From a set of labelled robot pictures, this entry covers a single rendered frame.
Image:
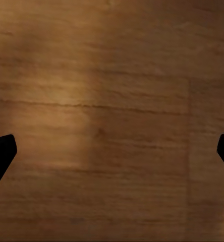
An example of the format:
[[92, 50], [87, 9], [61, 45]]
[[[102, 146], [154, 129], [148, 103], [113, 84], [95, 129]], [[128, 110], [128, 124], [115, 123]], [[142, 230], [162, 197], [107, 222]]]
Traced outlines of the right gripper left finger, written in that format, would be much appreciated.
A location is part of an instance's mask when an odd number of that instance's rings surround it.
[[14, 135], [0, 137], [0, 180], [16, 154], [17, 146]]

